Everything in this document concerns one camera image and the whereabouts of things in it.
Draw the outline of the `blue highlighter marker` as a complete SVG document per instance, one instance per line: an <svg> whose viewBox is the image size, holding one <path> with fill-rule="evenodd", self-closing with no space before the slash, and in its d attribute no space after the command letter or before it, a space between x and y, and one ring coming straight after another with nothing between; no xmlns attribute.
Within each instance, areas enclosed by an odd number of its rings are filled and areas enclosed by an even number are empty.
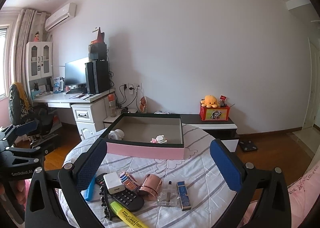
<svg viewBox="0 0 320 228"><path fill-rule="evenodd" d="M94 193L94 186L95 186L95 179L92 179L88 188L81 192L85 201L87 201L87 202L92 201L93 193Z"/></svg>

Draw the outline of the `white power adapter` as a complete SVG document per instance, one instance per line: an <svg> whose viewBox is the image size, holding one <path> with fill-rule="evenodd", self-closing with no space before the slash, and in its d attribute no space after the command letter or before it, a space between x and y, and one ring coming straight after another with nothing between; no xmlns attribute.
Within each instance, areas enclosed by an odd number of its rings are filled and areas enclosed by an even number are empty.
<svg viewBox="0 0 320 228"><path fill-rule="evenodd" d="M104 174L103 178L110 194L116 194L125 190L125 186L120 181L119 175L116 172Z"/></svg>

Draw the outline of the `black remote control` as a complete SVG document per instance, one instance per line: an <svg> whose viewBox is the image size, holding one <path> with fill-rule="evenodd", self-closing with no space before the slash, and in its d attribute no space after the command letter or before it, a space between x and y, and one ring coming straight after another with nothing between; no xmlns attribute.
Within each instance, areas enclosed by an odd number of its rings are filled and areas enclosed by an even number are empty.
<svg viewBox="0 0 320 228"><path fill-rule="evenodd" d="M106 186L103 178L104 174L105 173L102 173L95 177L95 183L100 187ZM130 212L136 212L144 206L144 199L127 188L125 188L124 191L116 194L110 194L108 192L108 195L110 195L112 199L128 209Z"/></svg>

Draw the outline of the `yellow highlighter marker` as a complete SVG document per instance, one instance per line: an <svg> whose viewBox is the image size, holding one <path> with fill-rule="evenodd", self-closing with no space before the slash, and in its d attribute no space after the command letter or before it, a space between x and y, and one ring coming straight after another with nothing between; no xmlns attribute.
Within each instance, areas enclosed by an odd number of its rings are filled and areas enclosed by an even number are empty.
<svg viewBox="0 0 320 228"><path fill-rule="evenodd" d="M122 207L118 202L110 203L111 210L129 227L132 228L148 228L140 219L131 213L125 207Z"/></svg>

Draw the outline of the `clear glass perfume bottle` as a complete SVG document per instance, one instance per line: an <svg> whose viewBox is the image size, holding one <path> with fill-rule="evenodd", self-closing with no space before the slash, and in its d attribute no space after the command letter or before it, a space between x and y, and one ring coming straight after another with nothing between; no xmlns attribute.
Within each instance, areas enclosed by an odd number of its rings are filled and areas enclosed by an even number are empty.
<svg viewBox="0 0 320 228"><path fill-rule="evenodd" d="M178 205L178 193L172 181L169 181L159 192L157 205L163 207L175 207Z"/></svg>

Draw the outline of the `rose gold metal cup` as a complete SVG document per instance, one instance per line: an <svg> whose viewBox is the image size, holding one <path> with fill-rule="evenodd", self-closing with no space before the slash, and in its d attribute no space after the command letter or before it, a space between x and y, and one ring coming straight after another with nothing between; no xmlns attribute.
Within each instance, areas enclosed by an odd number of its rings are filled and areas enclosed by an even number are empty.
<svg viewBox="0 0 320 228"><path fill-rule="evenodd" d="M138 195L145 200L156 201L159 191L161 190L162 182L162 179L157 175L146 175L138 190Z"/></svg>

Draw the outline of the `pink white block toy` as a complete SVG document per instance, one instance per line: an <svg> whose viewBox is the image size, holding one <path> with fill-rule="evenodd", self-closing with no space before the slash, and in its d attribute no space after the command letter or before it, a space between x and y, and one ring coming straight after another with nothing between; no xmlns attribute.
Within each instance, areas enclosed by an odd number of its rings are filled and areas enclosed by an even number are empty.
<svg viewBox="0 0 320 228"><path fill-rule="evenodd" d="M167 143L167 141L168 140L164 137L164 135L158 135L156 138L152 138L150 142L162 144L162 143Z"/></svg>

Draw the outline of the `black flower hair clip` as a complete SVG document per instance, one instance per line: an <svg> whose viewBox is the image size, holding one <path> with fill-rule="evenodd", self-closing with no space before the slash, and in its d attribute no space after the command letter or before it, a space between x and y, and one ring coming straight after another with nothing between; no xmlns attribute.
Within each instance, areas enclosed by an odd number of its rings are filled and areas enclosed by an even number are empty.
<svg viewBox="0 0 320 228"><path fill-rule="evenodd" d="M113 218L116 217L116 215L114 214L114 212L111 210L109 201L108 201L108 191L106 186L101 186L100 187L100 201L101 201L101 206L103 207L103 213L104 213L104 217L110 221L113 220Z"/></svg>

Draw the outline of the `black office chair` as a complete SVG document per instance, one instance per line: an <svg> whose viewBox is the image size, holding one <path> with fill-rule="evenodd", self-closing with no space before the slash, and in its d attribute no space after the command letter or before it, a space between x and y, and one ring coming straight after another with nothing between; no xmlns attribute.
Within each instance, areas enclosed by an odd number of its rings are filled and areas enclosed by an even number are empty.
<svg viewBox="0 0 320 228"><path fill-rule="evenodd" d="M54 115L46 105L32 106L22 83L14 82L9 89L9 120L12 125L23 125L35 121L37 128L27 133L30 147L50 147L57 134L52 134Z"/></svg>

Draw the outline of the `black keyboard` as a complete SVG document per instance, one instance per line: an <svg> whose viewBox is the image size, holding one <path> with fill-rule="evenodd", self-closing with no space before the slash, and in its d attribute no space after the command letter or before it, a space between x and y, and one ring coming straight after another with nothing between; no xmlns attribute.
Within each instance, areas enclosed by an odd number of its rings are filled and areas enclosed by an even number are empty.
<svg viewBox="0 0 320 228"><path fill-rule="evenodd" d="M66 92L66 94L73 94L73 93L86 94L87 93L87 89L86 88L74 88L74 89L71 89L71 90Z"/></svg>

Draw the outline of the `orange cap water bottle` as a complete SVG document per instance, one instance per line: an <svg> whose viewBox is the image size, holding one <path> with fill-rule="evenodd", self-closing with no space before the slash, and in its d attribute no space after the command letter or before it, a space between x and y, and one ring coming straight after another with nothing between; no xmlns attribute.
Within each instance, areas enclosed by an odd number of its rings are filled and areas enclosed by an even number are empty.
<svg viewBox="0 0 320 228"><path fill-rule="evenodd" d="M114 93L110 93L108 95L108 108L110 111L110 117L116 117L117 112L116 112L116 96Z"/></svg>

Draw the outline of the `low black white tv stand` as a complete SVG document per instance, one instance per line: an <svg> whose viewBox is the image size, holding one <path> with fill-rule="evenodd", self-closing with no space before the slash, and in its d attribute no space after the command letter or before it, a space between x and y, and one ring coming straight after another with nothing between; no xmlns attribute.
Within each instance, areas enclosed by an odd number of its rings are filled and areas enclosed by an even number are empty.
<svg viewBox="0 0 320 228"><path fill-rule="evenodd" d="M185 152L192 146L191 143L187 143L187 134L196 129L205 131L205 137L207 137L207 135L212 135L213 137L221 139L231 152L235 151L239 138L236 137L237 126L232 120L202 121L200 116L197 114L182 114L180 116L182 121Z"/></svg>

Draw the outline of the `black computer tower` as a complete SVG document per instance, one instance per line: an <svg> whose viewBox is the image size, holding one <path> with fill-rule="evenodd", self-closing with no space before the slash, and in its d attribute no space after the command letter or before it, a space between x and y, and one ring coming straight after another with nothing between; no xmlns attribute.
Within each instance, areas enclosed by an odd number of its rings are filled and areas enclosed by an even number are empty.
<svg viewBox="0 0 320 228"><path fill-rule="evenodd" d="M87 93L99 94L110 89L108 62L93 60L85 63Z"/></svg>

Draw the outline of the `white door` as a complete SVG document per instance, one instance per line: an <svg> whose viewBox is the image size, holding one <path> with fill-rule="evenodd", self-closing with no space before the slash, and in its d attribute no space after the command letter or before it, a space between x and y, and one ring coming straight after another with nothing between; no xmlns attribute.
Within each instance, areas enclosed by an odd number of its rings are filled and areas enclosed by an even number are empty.
<svg viewBox="0 0 320 228"><path fill-rule="evenodd" d="M313 126L319 107L319 49L309 39L310 50L310 92L308 106L303 122L302 129L310 128Z"/></svg>

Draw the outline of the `white wall power sockets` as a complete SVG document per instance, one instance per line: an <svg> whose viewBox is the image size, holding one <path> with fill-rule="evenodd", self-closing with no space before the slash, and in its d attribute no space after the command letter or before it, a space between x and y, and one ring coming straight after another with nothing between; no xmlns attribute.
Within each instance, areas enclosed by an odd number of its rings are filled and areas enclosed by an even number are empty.
<svg viewBox="0 0 320 228"><path fill-rule="evenodd" d="M141 83L133 83L133 84L123 83L121 85L125 90L129 90L129 91L133 91L133 90L137 91L137 90L140 90L142 88L142 84Z"/></svg>

